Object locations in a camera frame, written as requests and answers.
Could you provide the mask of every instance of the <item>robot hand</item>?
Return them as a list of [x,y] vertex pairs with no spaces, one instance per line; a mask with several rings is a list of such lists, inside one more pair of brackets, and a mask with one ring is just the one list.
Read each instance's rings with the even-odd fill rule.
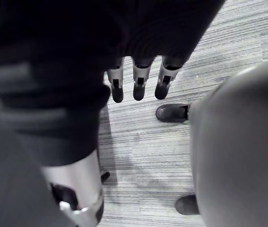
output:
[[[134,58],[133,60],[133,79],[134,99],[140,101],[144,97],[145,86],[147,84],[149,72],[155,57],[151,58]],[[113,68],[107,70],[107,75],[112,89],[113,100],[117,103],[123,100],[123,61],[124,58],[118,58]],[[155,90],[157,99],[164,99],[168,90],[175,80],[177,73],[185,63],[186,59],[163,56],[160,67],[158,83]]]

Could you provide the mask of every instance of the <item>floor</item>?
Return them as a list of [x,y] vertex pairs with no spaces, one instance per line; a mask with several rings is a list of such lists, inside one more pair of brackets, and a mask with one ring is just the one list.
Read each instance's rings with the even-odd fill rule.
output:
[[154,96],[161,57],[155,59],[146,94],[132,95],[130,58],[124,63],[124,100],[110,98],[102,111],[101,169],[105,212],[99,226],[204,226],[200,216],[178,214],[174,202],[194,192],[188,124],[161,123],[156,108],[191,103],[236,72],[268,59],[268,0],[229,0],[179,72],[165,100]]

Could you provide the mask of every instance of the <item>dark fabric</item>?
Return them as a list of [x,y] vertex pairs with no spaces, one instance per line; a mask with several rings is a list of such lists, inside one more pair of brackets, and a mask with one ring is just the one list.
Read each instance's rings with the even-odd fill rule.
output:
[[0,227],[75,227],[59,211],[39,169],[1,121]]
[[1,116],[41,165],[86,157],[109,97],[104,71],[125,55],[186,61],[223,2],[0,1]]

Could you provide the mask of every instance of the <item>gray carpet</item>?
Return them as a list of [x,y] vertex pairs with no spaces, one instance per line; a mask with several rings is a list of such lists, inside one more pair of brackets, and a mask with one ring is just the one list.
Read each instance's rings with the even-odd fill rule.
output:
[[152,65],[140,102],[132,95],[132,61],[126,58],[124,100],[116,104],[110,98],[102,115],[101,168],[112,176],[104,186],[105,212],[100,226],[203,226],[201,217],[185,217],[174,208],[177,198],[194,192],[190,127],[157,121],[156,108],[194,102],[229,76],[267,59],[268,0],[229,0],[165,100],[154,96],[161,57]]

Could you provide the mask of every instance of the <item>black shoe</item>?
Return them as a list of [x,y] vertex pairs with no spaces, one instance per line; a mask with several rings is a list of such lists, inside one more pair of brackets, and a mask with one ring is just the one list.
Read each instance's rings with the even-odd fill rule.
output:
[[188,120],[190,105],[165,104],[156,110],[156,117],[161,122],[185,122]]
[[104,174],[101,175],[101,183],[104,183],[107,181],[107,179],[109,179],[110,177],[110,172],[105,172]]
[[178,213],[183,215],[200,214],[196,195],[187,195],[180,197],[175,203],[175,208],[178,211]]

